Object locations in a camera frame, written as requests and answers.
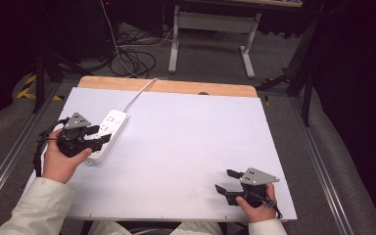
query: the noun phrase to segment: hazard tape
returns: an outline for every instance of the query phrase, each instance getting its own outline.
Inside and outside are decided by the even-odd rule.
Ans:
[[[32,83],[35,81],[36,79],[36,74],[32,74],[25,82],[25,84],[23,85],[23,88],[21,89],[20,93],[18,93],[17,95],[17,98],[26,98],[26,99],[31,99],[31,100],[34,100],[36,99],[36,95],[35,94],[30,94],[28,93],[28,90],[29,88],[31,87]],[[65,99],[65,96],[62,96],[62,95],[55,95],[53,100],[55,101],[64,101]]]

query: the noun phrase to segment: table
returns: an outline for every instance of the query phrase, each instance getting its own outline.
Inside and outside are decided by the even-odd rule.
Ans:
[[[61,117],[79,111],[100,123],[147,82],[85,76]],[[196,95],[200,92],[211,95]],[[225,171],[249,166],[280,178],[275,183],[280,210],[287,220],[297,218],[253,87],[158,80],[127,113],[130,120],[105,160],[81,165],[69,182],[77,190],[69,218],[247,221],[240,208],[228,206],[216,193],[214,184],[239,191],[239,181]],[[245,124],[245,118],[252,121]]]
[[[206,4],[215,4],[214,1],[199,1]],[[218,4],[227,4],[227,1],[219,1]],[[290,7],[299,8],[302,3],[283,2],[276,0],[235,0],[231,4],[255,4],[266,5],[275,7]],[[243,58],[244,66],[248,78],[254,78],[255,72],[253,70],[252,62],[250,60],[249,52],[255,38],[256,31],[259,26],[259,19],[261,13],[257,10],[254,18],[241,18],[229,16],[217,16],[208,14],[197,14],[180,12],[180,6],[176,5],[174,10],[173,20],[173,39],[170,51],[168,71],[171,73],[176,72],[176,63],[178,58],[178,31],[180,28],[202,29],[202,30],[216,30],[216,31],[229,31],[238,33],[249,33],[246,46],[240,47],[240,52]]]

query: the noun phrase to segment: sleeve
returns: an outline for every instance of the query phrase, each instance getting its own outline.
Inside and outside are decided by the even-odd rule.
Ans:
[[[74,196],[75,191],[66,184],[36,178],[11,219],[0,227],[0,234],[59,234]]]
[[[285,228],[278,218],[249,223],[250,235],[286,235]]]

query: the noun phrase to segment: person's left hand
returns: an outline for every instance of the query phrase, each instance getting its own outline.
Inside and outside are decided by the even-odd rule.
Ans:
[[[42,177],[67,183],[75,172],[75,169],[84,162],[91,154],[91,149],[87,148],[72,158],[66,157],[60,152],[57,146],[57,137],[61,129],[50,134],[47,152],[44,155],[44,169]]]

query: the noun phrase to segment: white power strip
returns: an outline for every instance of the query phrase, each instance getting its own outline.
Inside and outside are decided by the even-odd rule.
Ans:
[[[105,143],[100,151],[92,153],[87,158],[86,163],[88,165],[97,165],[105,159],[106,155],[108,155],[112,146],[115,144],[115,141],[118,139],[121,131],[126,126],[128,119],[129,115],[127,113],[118,110],[111,110],[100,124],[99,132],[86,137],[86,139],[95,139],[107,134],[112,134],[111,140],[108,143]]]

